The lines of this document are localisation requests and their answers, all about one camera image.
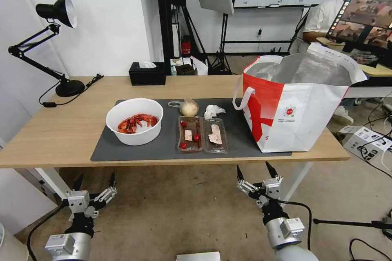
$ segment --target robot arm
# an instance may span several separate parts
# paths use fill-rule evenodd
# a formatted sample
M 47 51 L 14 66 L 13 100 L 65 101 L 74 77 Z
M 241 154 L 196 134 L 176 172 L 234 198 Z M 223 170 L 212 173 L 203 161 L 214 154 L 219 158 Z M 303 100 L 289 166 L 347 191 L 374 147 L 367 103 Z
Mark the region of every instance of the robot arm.
M 245 181 L 237 165 L 237 187 L 256 200 L 257 206 L 262 210 L 263 223 L 268 230 L 269 243 L 276 252 L 276 260 L 318 261 L 312 252 L 296 246 L 301 242 L 299 235 L 305 227 L 299 218 L 289 218 L 288 214 L 283 211 L 278 203 L 283 177 L 278 176 L 276 170 L 268 162 L 266 165 L 271 179 L 255 184 Z
M 117 194 L 114 173 L 109 187 L 100 194 L 89 194 L 79 190 L 83 175 L 75 182 L 72 191 L 65 200 L 71 209 L 69 221 L 72 225 L 64 234 L 51 235 L 45 245 L 46 251 L 52 255 L 53 261 L 88 261 L 90 256 L 90 240 L 94 236 L 94 219 L 99 210 L 104 208 Z

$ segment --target crumpled tissue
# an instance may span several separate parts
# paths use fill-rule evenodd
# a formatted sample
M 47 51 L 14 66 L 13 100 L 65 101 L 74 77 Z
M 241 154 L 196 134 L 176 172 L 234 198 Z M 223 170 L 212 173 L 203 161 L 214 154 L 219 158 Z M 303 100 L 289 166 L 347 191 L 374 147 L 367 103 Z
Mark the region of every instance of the crumpled tissue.
M 139 61 L 140 68 L 156 68 L 156 65 L 150 61 Z
M 226 113 L 226 110 L 217 105 L 208 105 L 204 112 L 204 118 L 205 119 L 213 118 L 218 113 Z

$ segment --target cherry tomato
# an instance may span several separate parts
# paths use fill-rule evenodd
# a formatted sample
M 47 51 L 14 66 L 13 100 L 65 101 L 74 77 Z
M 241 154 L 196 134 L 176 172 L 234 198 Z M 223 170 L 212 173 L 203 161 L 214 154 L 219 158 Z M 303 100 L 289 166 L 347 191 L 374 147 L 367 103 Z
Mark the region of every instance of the cherry tomato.
M 194 140 L 195 142 L 200 141 L 200 135 L 199 135 L 199 134 L 194 134 L 194 135 L 193 135 L 193 140 Z

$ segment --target person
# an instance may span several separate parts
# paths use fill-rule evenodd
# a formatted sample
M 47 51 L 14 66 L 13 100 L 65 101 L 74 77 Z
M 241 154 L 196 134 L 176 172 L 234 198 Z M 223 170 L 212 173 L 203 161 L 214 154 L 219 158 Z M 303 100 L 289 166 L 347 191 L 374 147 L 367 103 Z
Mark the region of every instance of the person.
M 378 16 L 375 22 L 375 26 L 389 27 L 391 23 L 392 23 L 392 9 L 390 9 L 387 14 Z
M 311 8 L 303 30 L 304 41 L 311 43 L 316 42 L 318 37 L 325 37 L 342 8 L 344 1 L 345 0 L 327 0 L 320 5 Z M 345 99 L 336 109 L 333 118 L 344 125 L 352 124 L 354 119 L 349 116 L 344 105 L 352 105 L 354 100 L 355 99 Z

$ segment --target logo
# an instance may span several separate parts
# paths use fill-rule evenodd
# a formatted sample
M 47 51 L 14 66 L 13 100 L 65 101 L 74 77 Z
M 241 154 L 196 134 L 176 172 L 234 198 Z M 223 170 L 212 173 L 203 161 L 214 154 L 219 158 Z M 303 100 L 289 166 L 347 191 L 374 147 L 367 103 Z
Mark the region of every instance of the logo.
M 283 115 L 284 115 L 285 117 L 294 117 L 295 111 L 296 111 L 295 107 L 290 106 L 290 107 L 287 107 L 287 108 L 285 109 L 285 112 L 284 112 Z

